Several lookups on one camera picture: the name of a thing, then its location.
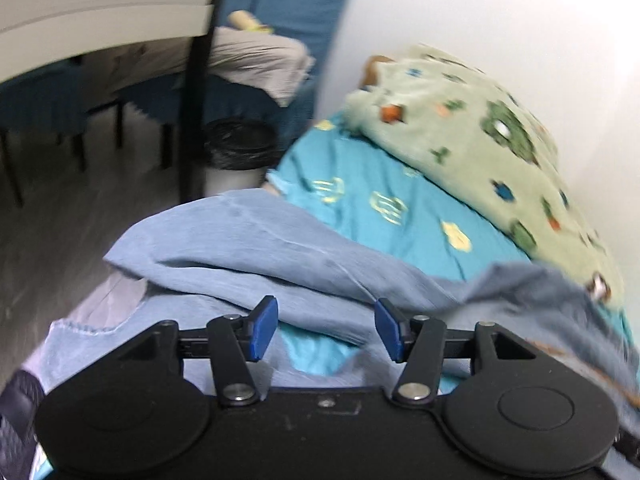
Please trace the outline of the blue denim jeans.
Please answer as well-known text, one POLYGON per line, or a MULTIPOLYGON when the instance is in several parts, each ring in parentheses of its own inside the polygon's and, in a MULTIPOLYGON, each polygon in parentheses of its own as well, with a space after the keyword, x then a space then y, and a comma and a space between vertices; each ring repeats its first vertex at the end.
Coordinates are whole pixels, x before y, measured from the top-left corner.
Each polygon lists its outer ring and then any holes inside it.
POLYGON ((546 266, 495 263, 471 281, 435 278, 338 235, 262 190, 229 192, 146 218, 122 234, 105 259, 145 280, 145 294, 130 317, 111 328, 54 322, 36 367, 46 389, 157 322, 199 328, 219 315, 252 310, 267 295, 278 300, 283 326, 348 342, 356 353, 321 378, 296 370, 277 335, 254 369, 259 385, 390 387, 400 368, 373 322, 375 300, 385 298, 452 328, 495 322, 558 350, 612 396, 626 428, 639 427, 631 404, 639 391, 637 351, 583 289, 546 266))

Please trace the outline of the teal patterned bed sheet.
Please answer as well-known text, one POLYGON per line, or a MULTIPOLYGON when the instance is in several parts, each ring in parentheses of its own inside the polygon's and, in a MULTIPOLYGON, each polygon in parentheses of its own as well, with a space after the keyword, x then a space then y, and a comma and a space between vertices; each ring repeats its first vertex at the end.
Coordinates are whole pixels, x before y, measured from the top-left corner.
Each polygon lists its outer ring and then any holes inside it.
POLYGON ((595 304, 561 271, 534 261, 477 212, 363 138, 337 118, 309 130, 267 174, 288 203, 364 247, 418 269, 468 318, 485 300, 463 298, 495 285, 516 298, 501 322, 557 356, 632 390, 639 353, 623 312, 595 304))

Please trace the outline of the black trash bin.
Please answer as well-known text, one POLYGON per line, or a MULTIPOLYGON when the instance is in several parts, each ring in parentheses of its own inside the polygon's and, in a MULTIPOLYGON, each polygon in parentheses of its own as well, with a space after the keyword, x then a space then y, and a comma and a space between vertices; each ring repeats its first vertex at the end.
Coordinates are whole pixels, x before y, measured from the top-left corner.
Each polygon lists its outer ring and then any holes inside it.
POLYGON ((260 188, 280 157, 277 133, 259 120, 217 119, 204 128, 201 155, 205 196, 260 188))

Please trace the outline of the green dinosaur fleece blanket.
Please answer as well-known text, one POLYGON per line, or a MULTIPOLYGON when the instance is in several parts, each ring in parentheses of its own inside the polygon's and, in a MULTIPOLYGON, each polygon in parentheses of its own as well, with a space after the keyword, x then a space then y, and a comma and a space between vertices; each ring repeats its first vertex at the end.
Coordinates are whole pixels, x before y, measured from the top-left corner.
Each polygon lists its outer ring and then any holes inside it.
POLYGON ((553 264, 611 310, 624 281, 558 168, 544 125, 497 81, 426 44, 375 60, 347 96, 347 128, 484 216, 530 258, 553 264))

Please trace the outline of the beige cloth on sofa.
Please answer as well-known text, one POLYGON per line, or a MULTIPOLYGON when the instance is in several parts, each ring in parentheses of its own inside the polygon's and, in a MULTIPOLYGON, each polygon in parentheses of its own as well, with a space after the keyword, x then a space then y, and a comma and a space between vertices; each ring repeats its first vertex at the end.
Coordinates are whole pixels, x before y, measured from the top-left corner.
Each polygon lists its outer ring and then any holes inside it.
MULTIPOLYGON (((186 67, 191 40, 172 38, 94 51, 82 60, 86 107, 111 101, 123 88, 186 67)), ((265 91, 280 107, 291 103, 316 59, 296 39, 230 27, 216 29, 208 72, 265 91)))

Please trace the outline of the dark chair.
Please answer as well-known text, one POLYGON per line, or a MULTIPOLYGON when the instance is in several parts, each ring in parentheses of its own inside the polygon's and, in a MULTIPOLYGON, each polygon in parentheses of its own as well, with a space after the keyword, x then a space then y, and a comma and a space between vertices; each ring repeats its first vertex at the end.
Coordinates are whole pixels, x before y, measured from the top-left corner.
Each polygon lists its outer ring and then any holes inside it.
POLYGON ((43 129, 55 135, 56 144, 61 144, 68 136, 78 170, 84 172, 87 170, 85 133, 88 118, 114 108, 115 145, 116 148, 124 146, 126 101, 114 96, 88 107, 85 96, 81 56, 41 66, 2 82, 1 160, 18 208, 24 206, 24 198, 11 153, 10 132, 43 129))

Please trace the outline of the yellow toy on sofa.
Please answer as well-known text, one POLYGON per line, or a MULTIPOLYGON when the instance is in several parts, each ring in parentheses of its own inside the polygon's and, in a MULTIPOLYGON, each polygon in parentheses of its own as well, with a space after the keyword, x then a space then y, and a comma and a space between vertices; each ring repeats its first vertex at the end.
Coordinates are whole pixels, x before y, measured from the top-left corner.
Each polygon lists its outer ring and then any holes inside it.
POLYGON ((229 14, 230 25, 243 32, 260 32, 261 34, 272 34, 273 28, 259 21, 254 14, 247 10, 236 10, 229 14))

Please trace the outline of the blue cushioned sofa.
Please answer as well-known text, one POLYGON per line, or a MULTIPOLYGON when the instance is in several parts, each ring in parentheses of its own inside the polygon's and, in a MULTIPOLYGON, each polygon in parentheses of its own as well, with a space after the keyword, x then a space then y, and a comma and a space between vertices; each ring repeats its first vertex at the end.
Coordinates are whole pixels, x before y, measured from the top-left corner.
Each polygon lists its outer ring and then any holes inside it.
MULTIPOLYGON (((206 122, 225 117, 252 118, 276 129, 281 148, 302 134, 314 114, 319 77, 329 53, 346 0, 212 0, 208 26, 233 28, 228 16, 247 10, 273 28, 273 33, 302 42, 316 59, 308 78, 291 103, 280 107, 265 91, 234 84, 208 73, 204 118, 206 122)), ((183 71, 133 84, 116 92, 140 112, 159 122, 171 133, 178 122, 183 71)))

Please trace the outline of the white black-legged table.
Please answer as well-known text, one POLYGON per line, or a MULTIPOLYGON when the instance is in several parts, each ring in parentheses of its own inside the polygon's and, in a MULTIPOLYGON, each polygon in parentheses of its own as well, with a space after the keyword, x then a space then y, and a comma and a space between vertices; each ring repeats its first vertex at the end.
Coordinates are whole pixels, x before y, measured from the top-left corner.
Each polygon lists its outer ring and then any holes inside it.
POLYGON ((212 0, 1 0, 1 80, 138 42, 200 36, 212 0))

